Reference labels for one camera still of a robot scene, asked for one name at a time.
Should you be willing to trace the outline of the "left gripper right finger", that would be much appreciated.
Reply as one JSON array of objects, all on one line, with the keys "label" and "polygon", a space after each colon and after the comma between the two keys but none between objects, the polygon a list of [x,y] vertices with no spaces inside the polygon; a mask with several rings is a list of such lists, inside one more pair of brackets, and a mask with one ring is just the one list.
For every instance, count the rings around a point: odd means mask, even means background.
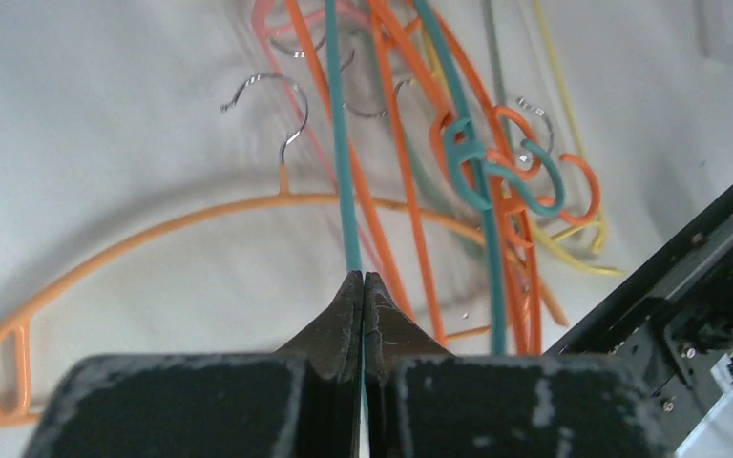
[{"label": "left gripper right finger", "polygon": [[669,457],[644,383],[606,355],[456,356],[364,277],[374,457]]}]

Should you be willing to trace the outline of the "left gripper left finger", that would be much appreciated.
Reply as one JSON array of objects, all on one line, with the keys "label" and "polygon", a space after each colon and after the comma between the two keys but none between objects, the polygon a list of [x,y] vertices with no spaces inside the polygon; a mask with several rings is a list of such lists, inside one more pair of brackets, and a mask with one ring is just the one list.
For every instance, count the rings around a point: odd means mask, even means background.
[{"label": "left gripper left finger", "polygon": [[28,457],[354,457],[365,279],[266,353],[101,354],[52,393]]}]

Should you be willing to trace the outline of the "teal plastic hanger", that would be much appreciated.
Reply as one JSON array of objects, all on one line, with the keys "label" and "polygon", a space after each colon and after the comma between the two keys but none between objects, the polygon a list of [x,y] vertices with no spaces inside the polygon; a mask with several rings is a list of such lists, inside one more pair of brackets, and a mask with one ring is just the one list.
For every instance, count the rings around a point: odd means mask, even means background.
[{"label": "teal plastic hanger", "polygon": [[[450,52],[446,50],[444,36],[438,20],[426,1],[416,1],[414,5],[418,9],[424,25],[432,35],[436,52],[445,63],[445,75],[454,95],[458,117],[448,125],[443,135],[436,133],[434,137],[437,139],[444,138],[447,141],[448,174],[456,185],[457,193],[481,215],[481,228],[484,231],[487,250],[492,306],[492,353],[494,355],[505,355],[507,353],[507,307],[512,304],[512,301],[506,297],[505,286],[501,279],[503,273],[503,238],[497,234],[497,221],[492,215],[492,212],[500,207],[491,201],[489,177],[502,177],[507,180],[515,189],[517,195],[523,199],[525,206],[541,216],[555,216],[559,213],[565,201],[565,187],[558,167],[550,158],[550,155],[529,139],[521,142],[522,147],[539,159],[549,173],[555,187],[555,203],[550,206],[536,200],[536,197],[529,191],[512,165],[505,166],[486,159],[486,148],[476,139],[464,91],[461,89],[461,83],[451,62]],[[327,33],[326,62],[329,69],[326,80],[330,98],[329,111],[333,126],[335,168],[339,186],[339,206],[346,267],[350,271],[359,271],[362,268],[362,260],[350,168],[349,140],[346,133],[346,116],[343,107],[344,96],[339,71],[337,7],[334,0],[325,1],[324,18]]]}]

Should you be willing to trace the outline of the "orange plastic hanger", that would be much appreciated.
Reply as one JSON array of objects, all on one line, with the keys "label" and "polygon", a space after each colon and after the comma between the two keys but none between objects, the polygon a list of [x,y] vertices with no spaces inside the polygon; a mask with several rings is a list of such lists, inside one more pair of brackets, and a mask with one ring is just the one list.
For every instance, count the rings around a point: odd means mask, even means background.
[{"label": "orange plastic hanger", "polygon": [[[302,21],[301,13],[297,3],[288,4],[290,15],[297,22]],[[305,50],[309,52],[308,68],[313,77],[314,83],[320,92],[320,97],[325,107],[327,117],[334,128],[334,150],[336,164],[343,168],[337,172],[340,175],[340,186],[353,186],[355,188],[354,200],[361,206],[361,211],[366,218],[368,229],[372,235],[378,255],[382,260],[383,269],[387,274],[389,289],[398,296],[399,306],[409,318],[414,319],[414,311],[408,299],[405,286],[403,285],[399,268],[391,254],[389,242],[384,232],[382,223],[377,213],[377,207],[382,202],[374,197],[369,190],[369,184],[364,174],[357,152],[346,133],[346,115],[342,107],[343,92],[341,90],[341,78],[338,75],[339,64],[335,60],[339,56],[338,39],[335,37],[337,28],[336,13],[337,3],[334,1],[325,2],[325,20],[332,22],[326,24],[328,44],[327,49],[327,71],[319,67],[319,60],[313,53],[313,44],[305,24],[297,23],[297,34]],[[408,149],[405,141],[405,133],[400,123],[392,123],[392,134],[395,142],[395,154],[397,156],[400,174],[404,185],[406,198],[405,211],[410,218],[412,234],[414,236],[415,248],[421,279],[423,282],[425,297],[428,306],[429,319],[433,329],[433,339],[443,346],[447,344],[446,332],[443,325],[441,307],[437,302],[434,276],[429,262],[429,251],[427,247],[426,234],[423,227],[423,213],[421,211],[414,185],[413,173]]]}]

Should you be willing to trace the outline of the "pale yellow hanger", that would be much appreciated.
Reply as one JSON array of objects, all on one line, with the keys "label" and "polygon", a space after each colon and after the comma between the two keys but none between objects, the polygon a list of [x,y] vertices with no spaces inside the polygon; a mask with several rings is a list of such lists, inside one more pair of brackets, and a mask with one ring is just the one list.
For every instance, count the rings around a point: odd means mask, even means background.
[{"label": "pale yellow hanger", "polygon": [[[588,158],[586,145],[578,128],[572,99],[557,59],[543,3],[523,1],[520,13],[533,51],[534,71],[543,83],[548,106],[552,109],[551,115],[556,117],[553,124],[556,126],[558,145],[586,160]],[[585,248],[570,250],[564,246],[566,240],[579,237],[588,231],[592,233],[592,239]],[[623,270],[595,263],[597,256],[605,248],[609,232],[607,218],[602,213],[597,213],[588,222],[570,222],[566,228],[554,234],[540,227],[535,228],[534,234],[535,239],[550,254],[580,272],[595,276],[622,277],[625,275]]]}]

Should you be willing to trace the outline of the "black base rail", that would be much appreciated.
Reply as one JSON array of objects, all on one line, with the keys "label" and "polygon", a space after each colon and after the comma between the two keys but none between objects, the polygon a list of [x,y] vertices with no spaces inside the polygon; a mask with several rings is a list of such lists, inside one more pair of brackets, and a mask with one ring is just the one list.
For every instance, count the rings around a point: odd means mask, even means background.
[{"label": "black base rail", "polygon": [[637,376],[674,457],[733,457],[733,184],[552,347]]}]

